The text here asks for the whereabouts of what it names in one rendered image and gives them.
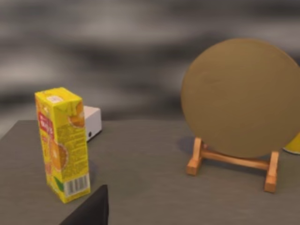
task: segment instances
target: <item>gray wall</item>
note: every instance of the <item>gray wall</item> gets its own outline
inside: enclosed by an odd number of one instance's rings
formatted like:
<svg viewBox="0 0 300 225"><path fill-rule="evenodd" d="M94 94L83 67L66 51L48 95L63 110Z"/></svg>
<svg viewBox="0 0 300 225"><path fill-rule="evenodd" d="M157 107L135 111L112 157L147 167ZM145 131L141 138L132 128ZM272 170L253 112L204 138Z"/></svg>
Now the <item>gray wall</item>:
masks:
<svg viewBox="0 0 300 225"><path fill-rule="evenodd" d="M0 12L0 136L57 86L105 120L181 117L185 70L228 38L300 61L299 0L1 0Z"/></svg>

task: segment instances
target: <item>dark table surface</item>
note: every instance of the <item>dark table surface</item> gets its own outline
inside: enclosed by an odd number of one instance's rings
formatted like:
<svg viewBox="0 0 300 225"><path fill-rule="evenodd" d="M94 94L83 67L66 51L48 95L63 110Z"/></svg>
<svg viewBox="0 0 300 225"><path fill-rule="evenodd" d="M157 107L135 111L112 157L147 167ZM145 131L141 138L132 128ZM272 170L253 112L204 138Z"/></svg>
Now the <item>dark table surface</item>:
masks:
<svg viewBox="0 0 300 225"><path fill-rule="evenodd" d="M280 153L275 194L265 172L206 160L185 174L193 136L184 121L104 122L89 142L91 188L107 184L110 225L298 225L300 156ZM46 185L38 125L0 141L0 224L58 225L89 195L63 204Z"/></svg>

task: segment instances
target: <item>wooden stand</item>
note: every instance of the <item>wooden stand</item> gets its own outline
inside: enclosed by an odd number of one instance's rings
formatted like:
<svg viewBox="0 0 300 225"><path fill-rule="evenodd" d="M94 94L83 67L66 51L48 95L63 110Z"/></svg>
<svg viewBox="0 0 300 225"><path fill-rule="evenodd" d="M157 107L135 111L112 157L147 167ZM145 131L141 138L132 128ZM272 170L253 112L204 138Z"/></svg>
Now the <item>wooden stand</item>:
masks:
<svg viewBox="0 0 300 225"><path fill-rule="evenodd" d="M279 152L273 151L269 161L259 159L244 159L226 156L220 153L210 151L203 144L201 138L195 138L193 156L187 165L187 174L196 175L201 162L204 158L231 163L235 165L242 165L256 169L266 170L267 176L264 184L264 191L274 193L277 183L277 167L278 167Z"/></svg>

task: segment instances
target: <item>white box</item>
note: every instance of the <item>white box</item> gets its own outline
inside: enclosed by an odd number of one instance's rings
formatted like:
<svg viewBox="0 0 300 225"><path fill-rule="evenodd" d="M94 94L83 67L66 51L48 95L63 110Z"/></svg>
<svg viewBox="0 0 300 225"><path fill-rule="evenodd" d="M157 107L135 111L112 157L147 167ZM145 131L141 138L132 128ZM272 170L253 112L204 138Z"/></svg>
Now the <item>white box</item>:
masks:
<svg viewBox="0 0 300 225"><path fill-rule="evenodd" d="M101 110L84 106L85 130L87 142L102 130Z"/></svg>

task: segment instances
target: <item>circular board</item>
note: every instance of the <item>circular board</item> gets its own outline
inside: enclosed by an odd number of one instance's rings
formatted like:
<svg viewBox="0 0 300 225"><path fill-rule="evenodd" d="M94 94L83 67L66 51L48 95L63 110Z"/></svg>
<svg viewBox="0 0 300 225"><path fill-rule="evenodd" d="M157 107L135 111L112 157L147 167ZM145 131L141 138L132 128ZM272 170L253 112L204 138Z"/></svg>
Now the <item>circular board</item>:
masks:
<svg viewBox="0 0 300 225"><path fill-rule="evenodd" d="M191 64L181 105L195 136L213 150L239 158L264 156L300 131L300 69L268 43L230 39Z"/></svg>

